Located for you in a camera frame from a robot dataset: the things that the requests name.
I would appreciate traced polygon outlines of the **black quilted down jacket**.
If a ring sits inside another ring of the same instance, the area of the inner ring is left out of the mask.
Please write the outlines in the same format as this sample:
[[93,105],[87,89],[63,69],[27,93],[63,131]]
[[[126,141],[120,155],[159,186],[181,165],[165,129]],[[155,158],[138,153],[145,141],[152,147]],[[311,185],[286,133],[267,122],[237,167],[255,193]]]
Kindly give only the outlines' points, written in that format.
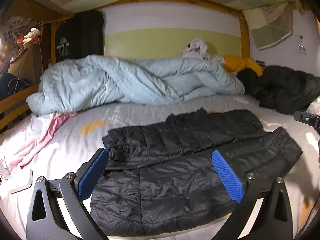
[[91,216],[108,236],[192,229],[233,211],[212,165],[225,152],[243,171],[274,180],[302,150],[283,128],[266,132],[247,110],[170,115],[164,122],[109,130],[109,162],[93,190]]

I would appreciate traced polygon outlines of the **black coat pile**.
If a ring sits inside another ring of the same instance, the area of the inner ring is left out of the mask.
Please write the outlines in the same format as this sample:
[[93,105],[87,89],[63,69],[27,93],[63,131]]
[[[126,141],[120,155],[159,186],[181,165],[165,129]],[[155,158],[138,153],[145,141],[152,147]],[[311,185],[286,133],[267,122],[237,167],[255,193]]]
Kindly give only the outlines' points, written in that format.
[[305,111],[319,97],[319,77],[270,65],[258,76],[251,69],[240,71],[236,77],[243,83],[245,93],[257,99],[259,106],[292,115]]

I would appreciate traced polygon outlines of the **pink cloth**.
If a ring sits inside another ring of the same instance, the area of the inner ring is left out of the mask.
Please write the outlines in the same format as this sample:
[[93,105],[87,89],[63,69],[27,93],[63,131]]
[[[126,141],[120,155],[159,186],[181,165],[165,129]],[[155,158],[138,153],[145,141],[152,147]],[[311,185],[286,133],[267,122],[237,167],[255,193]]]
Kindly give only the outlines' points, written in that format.
[[68,119],[76,113],[31,114],[1,135],[1,162],[8,172],[28,165]]

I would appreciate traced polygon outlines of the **grey printed bed sheet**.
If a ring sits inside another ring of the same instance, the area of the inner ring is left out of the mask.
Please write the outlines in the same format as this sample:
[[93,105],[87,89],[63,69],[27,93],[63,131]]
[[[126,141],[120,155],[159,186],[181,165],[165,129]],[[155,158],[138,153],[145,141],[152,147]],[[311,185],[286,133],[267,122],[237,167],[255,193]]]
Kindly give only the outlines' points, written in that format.
[[261,108],[256,100],[246,95],[215,95],[170,106],[111,103],[95,107],[67,120],[28,167],[33,172],[33,179],[40,176],[59,179],[88,161],[103,146],[102,138],[110,129],[162,122],[169,115],[194,112],[200,108],[208,112],[247,109],[258,117],[265,131],[283,127],[300,146],[303,154],[284,179],[291,203],[293,232],[299,233],[318,207],[319,136],[310,126],[296,122],[290,115]]

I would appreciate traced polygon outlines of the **orange yellow pillow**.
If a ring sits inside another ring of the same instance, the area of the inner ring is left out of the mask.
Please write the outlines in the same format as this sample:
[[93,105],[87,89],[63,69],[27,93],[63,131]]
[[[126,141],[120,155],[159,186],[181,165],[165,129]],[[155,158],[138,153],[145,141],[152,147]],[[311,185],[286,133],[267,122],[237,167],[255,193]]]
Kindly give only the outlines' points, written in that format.
[[252,59],[243,59],[235,55],[223,56],[225,63],[224,69],[228,72],[238,73],[246,68],[253,70],[258,76],[263,74],[264,69]]

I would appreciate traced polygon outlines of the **patchwork hanging cloth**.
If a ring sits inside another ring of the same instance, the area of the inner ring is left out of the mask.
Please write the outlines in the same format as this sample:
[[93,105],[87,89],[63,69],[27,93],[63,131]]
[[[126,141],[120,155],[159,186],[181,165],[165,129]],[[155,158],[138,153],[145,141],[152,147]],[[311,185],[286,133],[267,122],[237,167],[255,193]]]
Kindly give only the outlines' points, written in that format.
[[243,14],[259,50],[275,46],[293,33],[291,2],[248,9]]

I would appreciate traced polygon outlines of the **white crumpled garment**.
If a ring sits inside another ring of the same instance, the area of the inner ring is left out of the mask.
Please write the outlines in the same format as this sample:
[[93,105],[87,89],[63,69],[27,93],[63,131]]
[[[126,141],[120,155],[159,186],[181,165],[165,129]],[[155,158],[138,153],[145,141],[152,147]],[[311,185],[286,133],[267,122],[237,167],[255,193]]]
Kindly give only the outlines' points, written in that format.
[[185,47],[185,49],[183,50],[182,57],[202,60],[214,60],[221,65],[225,64],[225,59],[223,57],[217,54],[208,54],[207,50],[207,44],[202,39],[196,38]]

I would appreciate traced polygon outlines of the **light blue duvet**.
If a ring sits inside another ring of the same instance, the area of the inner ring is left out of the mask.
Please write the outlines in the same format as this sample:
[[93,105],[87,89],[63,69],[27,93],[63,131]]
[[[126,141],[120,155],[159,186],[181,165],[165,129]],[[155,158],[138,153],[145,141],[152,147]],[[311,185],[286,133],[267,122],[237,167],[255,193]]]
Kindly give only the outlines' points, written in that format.
[[40,80],[39,91],[26,99],[36,115],[80,112],[111,102],[170,105],[245,92],[219,61],[186,57],[126,61],[89,55],[52,65]]

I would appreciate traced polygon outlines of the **plush toy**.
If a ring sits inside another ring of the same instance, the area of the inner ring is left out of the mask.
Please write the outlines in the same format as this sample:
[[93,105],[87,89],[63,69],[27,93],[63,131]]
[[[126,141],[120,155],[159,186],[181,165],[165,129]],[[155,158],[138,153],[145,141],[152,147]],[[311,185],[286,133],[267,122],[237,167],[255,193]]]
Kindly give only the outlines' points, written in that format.
[[27,35],[17,40],[19,48],[28,48],[31,44],[35,44],[41,38],[41,31],[37,28],[31,28]]

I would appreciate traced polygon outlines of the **black hanging bag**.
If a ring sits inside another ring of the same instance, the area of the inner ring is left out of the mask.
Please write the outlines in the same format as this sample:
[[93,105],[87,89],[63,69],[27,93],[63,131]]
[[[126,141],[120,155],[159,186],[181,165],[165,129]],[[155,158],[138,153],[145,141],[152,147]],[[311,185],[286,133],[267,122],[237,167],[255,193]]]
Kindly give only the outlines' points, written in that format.
[[104,16],[98,10],[80,12],[62,23],[55,35],[56,62],[103,55]]

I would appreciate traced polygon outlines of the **wooden bed frame post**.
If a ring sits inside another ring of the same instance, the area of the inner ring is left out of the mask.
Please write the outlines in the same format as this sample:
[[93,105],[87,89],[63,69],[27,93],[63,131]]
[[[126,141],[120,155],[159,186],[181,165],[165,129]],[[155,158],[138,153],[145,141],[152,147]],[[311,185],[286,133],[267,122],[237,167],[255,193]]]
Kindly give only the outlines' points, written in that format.
[[246,20],[239,19],[241,35],[241,55],[244,59],[251,57],[251,48],[249,40],[249,28]]

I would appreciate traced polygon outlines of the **wooden bed rail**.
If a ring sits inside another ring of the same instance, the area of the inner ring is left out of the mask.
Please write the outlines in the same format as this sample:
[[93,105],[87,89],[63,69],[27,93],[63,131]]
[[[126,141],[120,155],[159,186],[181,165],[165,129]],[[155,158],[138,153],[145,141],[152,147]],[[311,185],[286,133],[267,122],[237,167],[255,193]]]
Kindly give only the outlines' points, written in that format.
[[13,128],[31,114],[26,98],[38,89],[39,85],[31,86],[1,101],[1,133]]

